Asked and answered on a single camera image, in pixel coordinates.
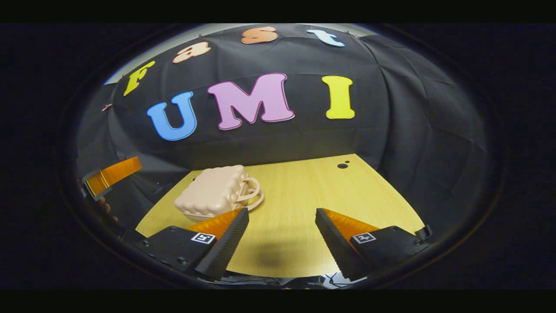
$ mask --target table top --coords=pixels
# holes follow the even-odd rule
[[[231,272],[266,277],[339,272],[315,224],[317,208],[378,228],[396,225],[415,233],[424,227],[409,203],[356,154],[245,168],[260,182],[265,199],[249,212],[249,225],[227,268]],[[150,237],[168,226],[195,224],[173,202],[201,172],[192,171],[177,183],[136,230]]]

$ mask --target yellow letter i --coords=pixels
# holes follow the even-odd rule
[[[351,109],[349,86],[353,81],[342,76],[324,76],[322,81],[330,89],[330,110],[326,112],[329,119],[351,119],[355,111]]]

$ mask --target light wood surface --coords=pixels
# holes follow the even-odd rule
[[[349,161],[348,167],[338,164]],[[265,193],[227,270],[267,277],[308,277],[339,272],[315,224],[326,208],[373,226],[414,233],[423,222],[404,198],[356,154],[246,167]],[[145,215],[136,230],[149,237],[194,221],[173,201],[202,171],[190,172]]]

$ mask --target letter m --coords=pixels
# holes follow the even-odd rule
[[[236,118],[232,108],[247,122],[253,124],[257,119],[261,104],[265,108],[261,119],[265,122],[278,122],[294,118],[294,112],[287,107],[284,95],[286,78],[287,76],[282,73],[262,75],[257,79],[251,95],[229,81],[208,88],[208,92],[216,98],[222,117],[222,122],[218,127],[228,130],[241,126],[241,120]]]

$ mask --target black fabric backdrop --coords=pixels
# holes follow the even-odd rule
[[[279,37],[245,45],[238,27],[185,42],[161,53],[139,86],[123,92],[129,74],[102,86],[83,117],[78,144],[81,176],[139,156],[143,169],[106,195],[113,214],[134,228],[148,210],[189,171],[226,165],[265,164],[357,153],[392,184],[430,224],[433,241],[476,206],[493,169],[485,104],[427,58],[384,36],[337,35],[332,47],[304,25],[273,25]],[[177,52],[207,41],[211,50],[178,64]],[[288,121],[220,130],[215,97],[207,89],[232,81],[248,94],[264,74],[284,73]],[[330,120],[323,76],[344,76],[355,117]],[[197,128],[177,141],[161,138],[146,111],[165,102],[173,127],[183,120],[170,100],[192,91]],[[113,107],[101,109],[109,103]]]

